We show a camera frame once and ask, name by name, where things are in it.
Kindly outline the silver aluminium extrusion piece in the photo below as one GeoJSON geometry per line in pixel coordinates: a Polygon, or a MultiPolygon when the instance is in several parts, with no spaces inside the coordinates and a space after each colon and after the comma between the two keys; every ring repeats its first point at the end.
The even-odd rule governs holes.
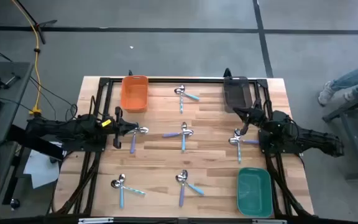
{"type": "Polygon", "coordinates": [[[78,224],[107,224],[113,223],[113,217],[93,217],[93,218],[80,218],[78,224]]]}
{"type": "Polygon", "coordinates": [[[252,219],[252,224],[287,224],[287,221],[277,219],[252,219]]]}

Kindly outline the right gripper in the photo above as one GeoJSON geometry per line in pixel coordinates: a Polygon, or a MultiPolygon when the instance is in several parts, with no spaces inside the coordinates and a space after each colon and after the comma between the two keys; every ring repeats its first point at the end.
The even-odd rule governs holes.
{"type": "Polygon", "coordinates": [[[265,111],[260,108],[233,108],[232,110],[238,117],[245,118],[245,123],[239,132],[241,136],[248,132],[250,124],[261,126],[268,120],[265,111]]]}

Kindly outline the orange plastic bin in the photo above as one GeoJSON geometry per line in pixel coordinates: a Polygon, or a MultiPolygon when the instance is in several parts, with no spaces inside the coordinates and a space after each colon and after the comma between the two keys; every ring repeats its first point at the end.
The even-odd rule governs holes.
{"type": "Polygon", "coordinates": [[[146,76],[128,76],[122,79],[121,107],[128,113],[147,110],[149,79],[146,76]]]}

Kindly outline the grey plastic bin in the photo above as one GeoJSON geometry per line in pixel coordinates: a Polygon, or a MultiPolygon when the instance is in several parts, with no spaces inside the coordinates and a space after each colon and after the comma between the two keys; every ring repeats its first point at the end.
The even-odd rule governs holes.
{"type": "Polygon", "coordinates": [[[223,95],[227,113],[234,113],[233,108],[248,108],[253,104],[246,77],[224,77],[223,95]]]}

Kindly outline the black tripod stand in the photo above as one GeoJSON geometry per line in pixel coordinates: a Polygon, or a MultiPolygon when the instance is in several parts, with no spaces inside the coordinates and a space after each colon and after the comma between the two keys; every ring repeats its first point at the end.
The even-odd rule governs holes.
{"type": "Polygon", "coordinates": [[[25,8],[25,6],[20,2],[20,0],[11,0],[12,3],[18,8],[21,14],[25,17],[26,21],[30,25],[30,29],[35,34],[35,39],[37,45],[41,42],[43,45],[46,44],[45,36],[43,34],[42,28],[47,27],[49,25],[54,25],[57,20],[51,20],[47,22],[38,23],[30,14],[30,12],[25,8]]]}

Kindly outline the black desk crossbar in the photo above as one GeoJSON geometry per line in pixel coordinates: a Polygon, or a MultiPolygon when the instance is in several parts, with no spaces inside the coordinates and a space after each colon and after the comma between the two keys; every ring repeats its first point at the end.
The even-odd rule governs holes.
{"type": "Polygon", "coordinates": [[[7,134],[7,140],[17,142],[21,146],[38,151],[58,161],[63,160],[63,150],[60,147],[33,134],[27,134],[24,129],[13,124],[7,134]]]}

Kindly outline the green plastic bin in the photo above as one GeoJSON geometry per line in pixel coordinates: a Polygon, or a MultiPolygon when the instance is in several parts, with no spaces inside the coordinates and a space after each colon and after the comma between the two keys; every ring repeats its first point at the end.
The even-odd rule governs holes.
{"type": "Polygon", "coordinates": [[[272,186],[265,169],[243,167],[239,170],[237,208],[248,217],[268,218],[272,215],[272,186]]]}

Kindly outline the grey office desk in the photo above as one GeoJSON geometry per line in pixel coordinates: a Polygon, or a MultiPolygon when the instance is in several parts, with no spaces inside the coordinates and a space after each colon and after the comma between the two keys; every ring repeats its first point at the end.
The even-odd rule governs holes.
{"type": "Polygon", "coordinates": [[[10,130],[32,70],[33,65],[29,62],[0,62],[0,77],[3,82],[12,78],[12,73],[21,77],[10,89],[0,90],[0,143],[6,139],[10,130]]]}
{"type": "Polygon", "coordinates": [[[12,163],[14,162],[18,149],[20,149],[20,145],[16,142],[0,144],[0,204],[2,204],[7,186],[11,180],[12,163]]]}

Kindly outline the white paper sheet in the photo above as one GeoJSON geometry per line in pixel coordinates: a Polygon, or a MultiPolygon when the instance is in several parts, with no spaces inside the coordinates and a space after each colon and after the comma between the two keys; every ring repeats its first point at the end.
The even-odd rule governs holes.
{"type": "Polygon", "coordinates": [[[23,174],[29,174],[32,188],[36,189],[58,179],[60,170],[58,162],[52,162],[49,156],[31,150],[23,174]]]}

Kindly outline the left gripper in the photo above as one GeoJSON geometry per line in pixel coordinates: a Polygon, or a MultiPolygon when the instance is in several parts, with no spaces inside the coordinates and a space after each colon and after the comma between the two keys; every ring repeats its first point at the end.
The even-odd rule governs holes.
{"type": "Polygon", "coordinates": [[[113,146],[116,149],[120,149],[122,143],[121,143],[121,140],[119,139],[119,137],[125,135],[126,133],[128,133],[128,134],[136,133],[138,131],[138,128],[139,128],[139,123],[130,124],[127,121],[125,121],[122,118],[123,111],[119,106],[115,107],[115,115],[116,115],[116,123],[115,123],[116,132],[115,132],[115,137],[114,137],[114,140],[113,140],[113,146]]]}

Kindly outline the person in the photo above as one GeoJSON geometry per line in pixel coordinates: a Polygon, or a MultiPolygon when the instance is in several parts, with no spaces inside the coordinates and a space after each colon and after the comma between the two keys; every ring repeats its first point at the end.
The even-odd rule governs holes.
{"type": "Polygon", "coordinates": [[[343,94],[347,102],[358,97],[358,68],[337,79],[326,82],[317,97],[318,103],[321,106],[325,106],[331,101],[335,93],[348,88],[351,90],[343,94]]]}

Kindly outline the purple handled spoon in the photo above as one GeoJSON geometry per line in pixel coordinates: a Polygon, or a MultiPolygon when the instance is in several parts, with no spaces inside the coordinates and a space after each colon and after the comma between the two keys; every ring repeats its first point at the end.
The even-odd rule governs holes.
{"type": "Polygon", "coordinates": [[[130,148],[130,153],[131,154],[135,153],[136,134],[139,132],[139,130],[140,130],[140,128],[135,128],[133,130],[132,142],[131,142],[131,148],[130,148]]]}
{"type": "Polygon", "coordinates": [[[181,174],[176,176],[176,180],[181,184],[179,206],[182,207],[185,198],[185,182],[188,177],[187,170],[182,170],[181,174]]]}
{"type": "Polygon", "coordinates": [[[258,140],[241,140],[238,138],[230,138],[228,140],[230,144],[239,144],[239,143],[246,143],[246,144],[259,144],[258,140]]]}
{"type": "Polygon", "coordinates": [[[184,129],[182,132],[179,132],[179,133],[166,133],[166,134],[163,134],[162,137],[163,138],[169,138],[169,137],[182,136],[182,135],[191,136],[193,134],[194,134],[193,130],[184,129]]]}

